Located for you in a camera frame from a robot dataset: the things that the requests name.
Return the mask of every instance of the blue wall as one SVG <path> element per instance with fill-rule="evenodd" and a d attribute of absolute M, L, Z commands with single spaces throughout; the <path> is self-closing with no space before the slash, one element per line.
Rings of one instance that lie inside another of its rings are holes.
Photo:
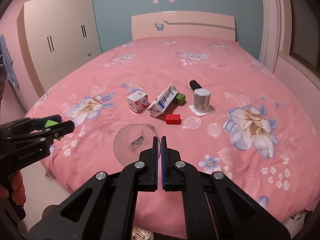
<path fill-rule="evenodd" d="M 262 0 L 93 0 L 102 51 L 132 40 L 131 16 L 174 10 L 207 11 L 232 15 L 236 19 L 236 40 L 259 58 L 263 32 Z"/>

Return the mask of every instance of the blue cloth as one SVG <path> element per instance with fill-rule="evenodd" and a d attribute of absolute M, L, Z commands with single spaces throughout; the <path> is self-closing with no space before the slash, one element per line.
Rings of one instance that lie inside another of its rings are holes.
<path fill-rule="evenodd" d="M 13 86 L 16 86 L 17 89 L 20 90 L 19 82 L 13 70 L 13 60 L 10 56 L 3 34 L 0 35 L 0 50 L 2 51 L 3 64 L 7 70 L 7 79 Z"/>

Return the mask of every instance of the bed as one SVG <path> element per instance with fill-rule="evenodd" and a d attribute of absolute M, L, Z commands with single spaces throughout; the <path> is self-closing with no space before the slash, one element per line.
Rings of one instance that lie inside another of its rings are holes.
<path fill-rule="evenodd" d="M 64 189 L 74 192 L 98 171 L 121 171 L 113 152 L 116 133 L 127 124 L 149 123 L 184 161 L 202 172 L 222 171 L 279 221 L 315 208 L 319 135 L 292 93 L 235 42 L 233 17 L 134 16 L 132 37 L 55 84 L 27 115 L 60 114 L 75 123 L 41 161 Z M 189 109 L 192 79 L 211 91 L 212 114 L 199 117 Z M 129 109 L 131 93 L 143 91 L 152 101 L 169 84 L 186 95 L 185 105 L 167 109 L 180 114 L 181 125 Z M 164 192 L 159 183 L 155 193 L 138 194 L 135 225 L 186 238 L 183 218 L 181 193 Z"/>

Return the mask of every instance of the white coaster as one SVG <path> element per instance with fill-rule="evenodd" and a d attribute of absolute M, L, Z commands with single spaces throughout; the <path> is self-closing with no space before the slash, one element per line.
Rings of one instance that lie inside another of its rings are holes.
<path fill-rule="evenodd" d="M 194 112 L 197 116 L 203 116 L 205 114 L 210 114 L 213 112 L 213 109 L 209 106 L 205 112 L 199 111 L 193 107 L 193 105 L 189 106 L 189 108 Z"/>

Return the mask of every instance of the red block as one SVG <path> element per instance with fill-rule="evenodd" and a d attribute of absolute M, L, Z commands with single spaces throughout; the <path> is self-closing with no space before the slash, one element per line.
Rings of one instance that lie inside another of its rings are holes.
<path fill-rule="evenodd" d="M 179 114 L 166 114 L 165 115 L 166 124 L 181 124 L 181 119 Z"/>

